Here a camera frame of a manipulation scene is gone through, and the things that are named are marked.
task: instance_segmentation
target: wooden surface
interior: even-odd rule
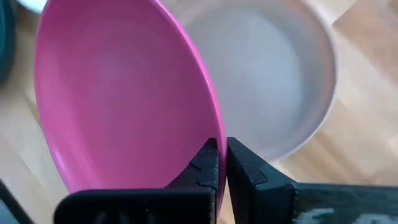
[[[398,185],[398,3],[306,0],[323,18],[338,56],[335,105],[301,150],[272,164],[300,182]],[[179,17],[201,1],[164,0]],[[17,57],[0,88],[0,178],[37,223],[51,223],[67,194],[35,108],[37,16],[19,11]],[[229,194],[219,223],[234,223]]]

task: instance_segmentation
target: white object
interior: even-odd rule
[[[27,9],[40,14],[42,13],[47,0],[18,0],[18,2]]]
[[[315,134],[336,66],[328,34],[302,1],[205,1],[179,19],[207,66],[228,136],[276,159]]]

